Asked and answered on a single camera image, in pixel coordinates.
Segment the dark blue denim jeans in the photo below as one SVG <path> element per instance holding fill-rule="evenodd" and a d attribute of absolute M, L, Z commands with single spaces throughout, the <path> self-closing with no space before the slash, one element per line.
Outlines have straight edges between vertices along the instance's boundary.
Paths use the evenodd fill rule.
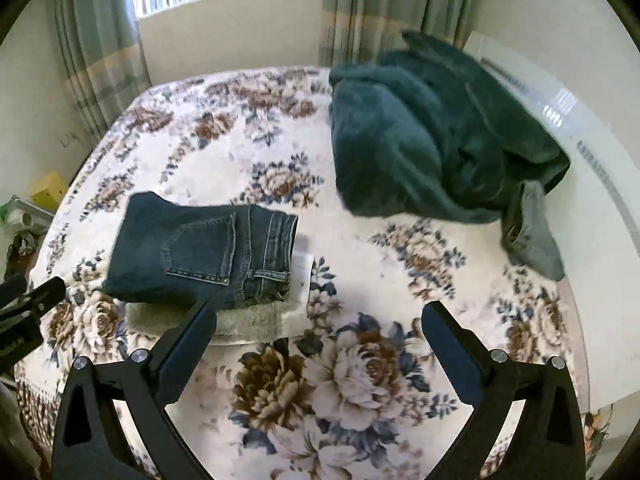
<path fill-rule="evenodd" d="M 130 197 L 103 282 L 127 302 L 219 309 L 288 298 L 298 217 L 257 205 L 180 206 Z"/>

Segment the yellow box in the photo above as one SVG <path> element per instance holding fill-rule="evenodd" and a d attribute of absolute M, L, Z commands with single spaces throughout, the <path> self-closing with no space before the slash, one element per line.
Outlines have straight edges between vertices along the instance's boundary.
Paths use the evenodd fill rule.
<path fill-rule="evenodd" d="M 57 171 L 50 172 L 50 174 L 32 182 L 28 188 L 32 202 L 51 212 L 58 210 L 67 190 L 67 182 Z"/>

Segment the grey-green trousers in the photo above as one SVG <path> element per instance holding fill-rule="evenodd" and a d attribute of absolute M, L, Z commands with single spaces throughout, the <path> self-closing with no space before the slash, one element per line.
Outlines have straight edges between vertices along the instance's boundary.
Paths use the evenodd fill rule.
<path fill-rule="evenodd" d="M 522 181 L 501 218 L 501 246 L 514 266 L 527 266 L 548 280 L 565 276 L 558 244 L 547 219 L 544 188 Z"/>

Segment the folded grey-green towel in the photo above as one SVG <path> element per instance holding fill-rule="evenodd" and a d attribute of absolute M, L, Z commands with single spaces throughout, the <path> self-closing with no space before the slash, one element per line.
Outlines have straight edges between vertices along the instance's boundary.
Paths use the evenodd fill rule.
<path fill-rule="evenodd" d="M 293 252 L 288 299 L 220 311 L 209 344 L 236 346 L 301 335 L 308 325 L 307 304 L 313 266 L 313 255 L 299 250 Z M 159 337 L 168 328 L 178 326 L 187 313 L 188 309 L 161 304 L 127 304 L 125 318 L 130 330 Z"/>

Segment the white headboard panel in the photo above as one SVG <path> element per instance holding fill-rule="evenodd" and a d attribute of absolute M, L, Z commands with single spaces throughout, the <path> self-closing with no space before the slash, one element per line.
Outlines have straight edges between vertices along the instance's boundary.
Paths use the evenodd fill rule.
<path fill-rule="evenodd" d="M 472 32 L 464 47 L 555 137 L 570 170 L 547 196 L 582 326 L 585 408 L 639 390 L 639 170 L 614 134 L 565 84 L 524 55 Z"/>

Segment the left green striped curtain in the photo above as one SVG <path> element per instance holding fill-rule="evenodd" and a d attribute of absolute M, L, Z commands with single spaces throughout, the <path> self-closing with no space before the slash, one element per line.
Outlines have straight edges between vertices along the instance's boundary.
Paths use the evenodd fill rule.
<path fill-rule="evenodd" d="M 98 142 L 151 87 L 134 0 L 49 0 L 64 86 L 88 139 Z"/>

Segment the green striped curtain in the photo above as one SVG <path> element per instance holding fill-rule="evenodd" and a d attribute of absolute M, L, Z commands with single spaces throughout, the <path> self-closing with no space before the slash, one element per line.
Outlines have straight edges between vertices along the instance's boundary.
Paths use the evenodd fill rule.
<path fill-rule="evenodd" d="M 98 142 L 151 87 L 134 0 L 49 0 L 64 86 L 88 139 Z"/>
<path fill-rule="evenodd" d="M 416 30 L 456 47 L 470 33 L 475 0 L 322 0 L 319 64 L 376 60 Z"/>

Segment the dark green fleece blanket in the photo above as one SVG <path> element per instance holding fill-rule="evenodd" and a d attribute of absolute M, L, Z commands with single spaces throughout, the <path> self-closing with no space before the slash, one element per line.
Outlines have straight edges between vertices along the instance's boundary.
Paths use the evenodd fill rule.
<path fill-rule="evenodd" d="M 561 145 L 479 62 L 420 32 L 402 38 L 329 73 L 335 185 L 352 214 L 485 224 L 522 182 L 562 181 Z"/>

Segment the right green striped curtain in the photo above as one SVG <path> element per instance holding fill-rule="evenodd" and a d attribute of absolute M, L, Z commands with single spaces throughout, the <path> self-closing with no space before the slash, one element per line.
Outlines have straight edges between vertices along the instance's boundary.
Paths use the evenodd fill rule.
<path fill-rule="evenodd" d="M 376 60 L 416 30 L 456 47 L 470 33 L 475 0 L 322 0 L 319 64 Z"/>

